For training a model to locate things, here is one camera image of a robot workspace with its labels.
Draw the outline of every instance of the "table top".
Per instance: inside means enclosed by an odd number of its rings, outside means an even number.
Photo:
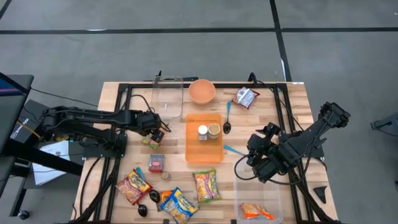
[[[8,77],[26,89],[29,89],[33,82],[33,75],[8,75]],[[26,98],[27,95],[0,96],[0,154],[7,140],[10,138]],[[0,195],[2,195],[7,184],[7,178],[9,177],[14,161],[15,158],[11,156],[0,158],[0,180],[4,179],[0,181]]]
[[[101,98],[99,101],[99,110],[113,111],[118,94],[119,82],[106,82],[103,85]],[[307,98],[305,86],[302,83],[287,83],[289,90],[290,104],[295,118],[303,126],[309,127],[313,123],[310,104]],[[229,122],[232,125],[231,132],[228,135],[223,135],[223,143],[227,144],[238,151],[247,153],[246,143],[250,135],[255,133],[256,129],[262,129],[268,122],[278,124],[278,116],[275,107],[275,99],[273,93],[267,88],[255,88],[255,91],[261,95],[258,96],[250,109],[238,105],[232,105],[229,116]],[[132,171],[133,168],[139,166],[144,172],[144,176],[148,183],[150,183],[155,190],[163,191],[180,187],[183,193],[192,198],[194,203],[197,203],[197,192],[195,182],[192,177],[193,171],[203,171],[216,169],[218,189],[222,196],[221,200],[201,204],[199,211],[197,211],[190,219],[189,223],[230,223],[231,219],[235,219],[234,214],[234,181],[235,175],[233,172],[234,163],[241,157],[233,152],[224,150],[224,160],[219,164],[187,164],[185,161],[185,117],[192,113],[219,113],[226,119],[226,102],[231,100],[233,95],[236,94],[238,89],[235,88],[217,88],[215,99],[207,105],[195,104],[188,95],[188,88],[183,90],[183,110],[179,118],[171,120],[169,126],[172,130],[171,133],[166,133],[162,145],[153,150],[148,146],[141,144],[142,136],[127,132],[128,144],[124,158],[121,159],[119,169],[118,181],[122,180],[125,176]],[[148,101],[151,99],[151,88],[135,88],[134,94],[142,94]],[[131,99],[131,109],[146,110],[146,105],[141,98]],[[285,125],[287,124],[287,112],[283,109],[285,116]],[[106,124],[95,124],[95,127],[100,129],[109,128]],[[165,182],[160,178],[157,173],[151,173],[147,170],[150,154],[165,154],[165,170],[170,173],[171,180]],[[79,184],[78,192],[76,195],[75,206],[79,211],[81,186],[87,175],[88,169],[91,167],[95,158],[85,161],[83,172],[81,174],[81,181]],[[103,169],[104,159],[101,159],[94,167],[92,173],[88,178],[86,185],[83,206],[86,208],[94,196],[98,192],[100,184],[101,172]],[[310,161],[310,166],[307,171],[307,182],[310,193],[317,201],[319,206],[333,219],[337,219],[333,197],[328,183],[328,177],[325,167],[315,159]],[[283,182],[288,182],[287,175],[278,176],[275,179]],[[315,195],[312,190],[314,187],[326,185],[326,204],[323,204],[320,199]],[[285,185],[279,186],[280,201],[283,209],[282,223],[295,223],[294,207],[292,203],[292,196],[290,187]],[[108,203],[108,193],[104,196],[103,206],[101,208],[100,219],[104,219],[106,206]],[[298,191],[300,206],[303,219],[307,218],[305,213],[304,199]],[[118,191],[114,198],[114,208],[111,223],[161,223],[163,219],[169,219],[174,223],[173,218],[165,212],[157,212],[155,203],[149,197],[145,197],[142,204],[146,205],[149,209],[148,216],[142,218],[138,215],[137,206],[132,206]]]

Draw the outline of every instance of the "orange bowl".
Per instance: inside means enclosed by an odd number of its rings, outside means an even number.
[[[188,92],[195,103],[204,105],[216,96],[216,87],[208,80],[196,80],[189,86]]]

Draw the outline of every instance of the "wooden table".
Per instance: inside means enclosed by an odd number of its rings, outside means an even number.
[[[99,101],[99,110],[114,111],[116,96],[118,92],[119,82],[106,82],[103,85],[101,98]],[[312,112],[308,102],[305,86],[302,83],[287,83],[290,97],[290,104],[295,118],[303,126],[309,127],[313,123]],[[192,172],[199,170],[216,169],[218,189],[222,196],[222,200],[214,201],[201,205],[199,211],[192,216],[189,223],[230,223],[231,219],[235,219],[234,214],[234,181],[235,176],[233,172],[234,163],[241,157],[227,150],[224,150],[224,160],[219,164],[187,164],[185,162],[185,117],[190,113],[219,113],[223,119],[226,118],[226,102],[232,99],[233,95],[238,89],[234,88],[217,88],[215,99],[207,105],[196,105],[188,95],[188,88],[184,89],[183,96],[183,111],[180,118],[174,119],[169,124],[172,132],[167,133],[162,141],[162,146],[156,150],[141,144],[142,136],[128,131],[128,144],[126,155],[121,159],[118,180],[123,179],[132,171],[133,168],[139,166],[144,172],[146,180],[152,184],[154,189],[158,191],[170,190],[180,187],[188,198],[197,199],[195,182],[193,181]],[[275,99],[273,93],[267,88],[256,88],[261,95],[256,98],[255,102],[250,107],[250,110],[242,106],[233,105],[231,107],[231,114],[229,121],[232,124],[232,130],[228,135],[223,136],[224,144],[227,144],[243,153],[247,153],[246,143],[251,134],[255,133],[256,129],[262,129],[268,122],[278,124],[277,111],[275,108]],[[134,94],[142,94],[150,102],[152,89],[151,88],[135,88]],[[131,109],[146,110],[146,106],[141,98],[134,97],[131,99]],[[283,108],[286,127],[287,112]],[[109,128],[105,124],[96,124],[95,127],[104,129]],[[150,154],[165,154],[165,170],[171,175],[171,181],[165,182],[160,178],[159,174],[151,173],[147,170]],[[83,181],[87,175],[88,169],[91,167],[95,158],[85,161],[83,173],[81,174],[81,181],[78,188],[75,206],[79,211],[80,192]],[[86,208],[94,196],[98,192],[100,184],[101,172],[103,170],[103,161],[101,159],[88,178],[83,197],[83,205]],[[288,182],[288,176],[278,176],[275,179],[279,181]],[[322,209],[333,219],[337,219],[333,197],[328,183],[328,176],[322,164],[315,159],[310,161],[310,166],[307,171],[307,182],[310,193],[321,206]],[[323,204],[313,192],[314,187],[327,185],[326,201]],[[295,223],[294,208],[292,203],[292,196],[289,186],[280,185],[280,199],[283,209],[284,218],[282,223]],[[303,219],[307,219],[305,214],[304,200],[301,193],[298,191],[300,199],[301,211]],[[104,196],[103,205],[101,209],[100,219],[104,219],[105,211],[108,202],[108,193]],[[114,208],[111,223],[161,223],[163,219],[170,219],[174,223],[172,217],[165,212],[157,212],[155,203],[149,197],[145,197],[142,201],[149,209],[149,214],[146,218],[138,215],[137,206],[132,206],[119,192],[116,192],[114,198]]]

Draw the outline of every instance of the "orange plastic tray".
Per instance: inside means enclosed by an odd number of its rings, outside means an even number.
[[[224,159],[220,114],[188,114],[186,118],[185,160],[189,163],[217,163]],[[217,139],[199,140],[198,128],[216,123],[221,130]]]

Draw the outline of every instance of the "small jar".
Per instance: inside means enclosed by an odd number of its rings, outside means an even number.
[[[211,138],[211,139],[218,138],[220,130],[221,130],[220,126],[216,123],[209,125],[209,128],[208,128],[209,138]]]
[[[207,132],[208,132],[208,130],[207,130],[206,125],[199,126],[198,133],[199,133],[199,140],[200,141],[207,140]]]

